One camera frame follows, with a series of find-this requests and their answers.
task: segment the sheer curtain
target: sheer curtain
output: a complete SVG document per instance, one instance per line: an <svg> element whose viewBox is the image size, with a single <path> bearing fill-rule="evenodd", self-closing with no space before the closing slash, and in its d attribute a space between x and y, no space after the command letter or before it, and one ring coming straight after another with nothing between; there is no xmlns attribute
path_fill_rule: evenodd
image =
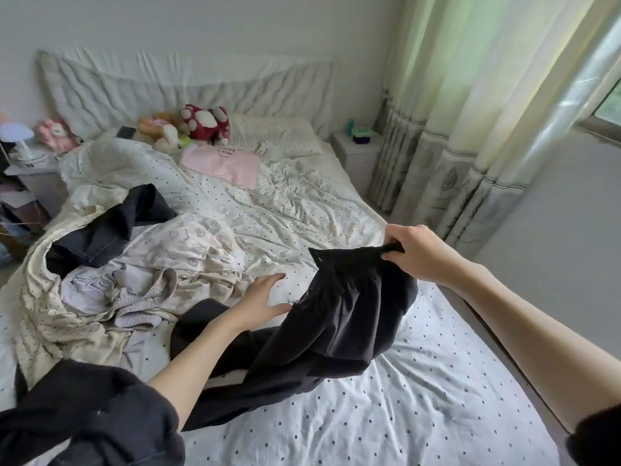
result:
<svg viewBox="0 0 621 466"><path fill-rule="evenodd" d="M473 256L621 54L621 0L407 0L369 197Z"/></svg>

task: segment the hand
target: hand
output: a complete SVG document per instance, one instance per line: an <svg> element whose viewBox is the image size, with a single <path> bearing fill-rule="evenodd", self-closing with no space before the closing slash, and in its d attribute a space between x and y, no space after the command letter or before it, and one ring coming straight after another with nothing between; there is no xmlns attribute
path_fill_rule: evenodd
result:
<svg viewBox="0 0 621 466"><path fill-rule="evenodd" d="M384 243L400 242L405 253L384 253L384 260L399 265L413 277L452 287L474 264L449 247L427 226L386 226Z"/></svg>
<svg viewBox="0 0 621 466"><path fill-rule="evenodd" d="M222 314L235 331L256 329L276 316L291 311L291 304L268 305L269 292L284 273L259 276L241 300Z"/></svg>

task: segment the white headboard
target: white headboard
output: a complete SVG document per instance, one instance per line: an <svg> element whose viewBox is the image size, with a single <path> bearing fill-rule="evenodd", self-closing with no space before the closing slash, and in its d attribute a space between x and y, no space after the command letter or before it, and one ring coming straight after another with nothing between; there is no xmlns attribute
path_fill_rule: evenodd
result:
<svg viewBox="0 0 621 466"><path fill-rule="evenodd" d="M41 51L38 61L58 112L82 139L186 103L253 116L301 117L323 139L330 132L334 65L327 57L76 48Z"/></svg>

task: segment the person's left hand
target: person's left hand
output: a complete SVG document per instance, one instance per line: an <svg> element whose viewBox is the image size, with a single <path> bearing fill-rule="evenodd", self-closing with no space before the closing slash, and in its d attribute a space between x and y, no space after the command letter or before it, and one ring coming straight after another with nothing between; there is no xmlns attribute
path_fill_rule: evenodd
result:
<svg viewBox="0 0 621 466"><path fill-rule="evenodd" d="M244 297L223 316L233 324L237 331L243 332L256 329L274 317L288 313L291 310L291 304L268 305L270 290L284 277L284 273L259 276L246 291Z"/></svg>

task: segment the white wall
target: white wall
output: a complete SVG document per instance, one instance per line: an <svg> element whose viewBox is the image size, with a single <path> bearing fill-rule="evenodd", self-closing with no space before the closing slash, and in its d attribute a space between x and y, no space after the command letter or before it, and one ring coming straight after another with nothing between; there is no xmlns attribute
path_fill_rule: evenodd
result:
<svg viewBox="0 0 621 466"><path fill-rule="evenodd" d="M570 131L477 261L621 358L621 148Z"/></svg>
<svg viewBox="0 0 621 466"><path fill-rule="evenodd" d="M37 49L328 54L337 60L333 127L372 125L403 0L0 0L0 110L51 114Z"/></svg>

